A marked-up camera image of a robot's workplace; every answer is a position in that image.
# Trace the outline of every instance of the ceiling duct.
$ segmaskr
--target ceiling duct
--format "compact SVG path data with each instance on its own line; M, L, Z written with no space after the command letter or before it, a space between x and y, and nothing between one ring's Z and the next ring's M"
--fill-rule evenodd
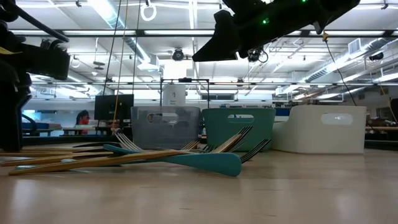
M345 50L344 52L333 56L335 59L336 65L333 62L333 59L327 60L325 63L320 65L319 67L309 71L308 75L305 77L305 82L312 82L317 78L320 78L324 75L327 75L331 72L336 71L336 68L342 68L350 63L354 62L357 58L368 57L373 54L375 51L384 47L388 43L395 40L395 38L378 38L376 40L366 40L360 39L361 41L361 50L357 50L349 53L349 50Z
M110 26L110 28L115 29L116 24L118 29L128 29L124 19L118 17L118 12L114 3L110 0L87 0L88 3L93 7L93 9L101 16L104 21ZM135 38L133 37L123 37L124 42L130 47L130 49L137 55L141 63L149 63L150 58L144 52L139 44L137 44Z

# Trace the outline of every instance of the person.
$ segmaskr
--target person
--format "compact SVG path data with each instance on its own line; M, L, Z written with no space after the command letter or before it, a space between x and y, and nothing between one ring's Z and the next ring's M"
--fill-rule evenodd
M83 110L76 116L76 125L88 124L90 121L90 114L87 110ZM83 130L82 134L88 134L88 130Z

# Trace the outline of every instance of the ceiling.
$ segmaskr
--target ceiling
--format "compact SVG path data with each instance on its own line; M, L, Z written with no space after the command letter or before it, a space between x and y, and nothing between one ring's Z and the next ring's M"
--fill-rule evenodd
M219 11L219 0L198 0L197 12L190 16L190 1L192 0L153 0L151 4L156 6L157 14L151 21L145 21L139 14L140 1L121 1L120 18L127 18L125 25L128 29L214 29L215 22L213 14ZM68 0L31 0L17 1L17 4L27 11L31 16L38 19L45 25L60 30L70 29L110 29L109 25L94 9L89 1L80 1L82 7L77 7L75 1ZM113 1L118 9L119 1ZM398 0L387 0L389 7L385 10L380 9L384 1L362 0L361 4L352 11L348 12L332 24L327 30L390 30L398 28ZM145 15L150 17L152 9L146 9ZM19 18L9 24L11 30L36 29L34 26ZM313 30L312 26L303 29ZM47 37L28 37L28 44L40 45L42 39ZM182 48L183 52L189 57L193 54L193 46L202 47L210 38L196 37L194 41L191 37L138 37L137 43L142 47L147 55L156 55L159 63L167 66L173 63L171 53L175 48ZM329 40L330 51L333 55L339 55L348 49L348 44L356 38L331 38ZM136 82L159 82L159 72L149 72L138 69L140 62L134 60L134 52L124 44L122 38L100 37L96 49L96 39L93 37L74 37L70 42L62 46L68 49L68 53L78 58L71 63L71 76L77 79L84 79L85 82L104 82L109 52L112 49L111 63L109 66L108 77L118 77L119 73L125 77L124 82L132 82L135 74ZM369 67L376 67L382 63L396 58L398 50L394 44L388 45L383 49L385 58L375 62L357 58L353 63L341 67L344 77L354 75ZM269 60L266 63L249 63L247 59L225 62L203 62L196 63L198 78L209 78L214 82L236 82L238 78L244 78L245 82L301 82L309 73L326 63L330 59L330 54L321 36L302 37L302 38L281 38L266 46ZM94 70L94 61L103 62L104 70ZM193 69L191 60L181 62L174 67L185 67ZM48 80L44 77L34 76L33 81ZM341 80L340 75L332 72L319 79L322 83L332 83ZM150 90L156 89L159 84L136 85L135 88ZM275 90L278 86L259 86L257 90ZM121 85L120 89L131 89L131 85ZM225 86L213 86L212 88L222 89Z

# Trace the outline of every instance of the teal plastic bin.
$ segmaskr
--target teal plastic bin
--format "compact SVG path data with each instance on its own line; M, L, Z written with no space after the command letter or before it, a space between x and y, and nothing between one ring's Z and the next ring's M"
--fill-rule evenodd
M263 139L272 138L275 110L271 108L212 108L202 111L207 143L220 146L245 126L253 126L237 150L248 152Z

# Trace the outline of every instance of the computer monitor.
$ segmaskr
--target computer monitor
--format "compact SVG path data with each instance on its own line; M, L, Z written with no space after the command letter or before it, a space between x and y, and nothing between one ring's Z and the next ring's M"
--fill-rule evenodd
M95 97L95 120L113 120L116 106L116 95ZM131 119L131 107L134 106L134 95L119 95L116 119Z

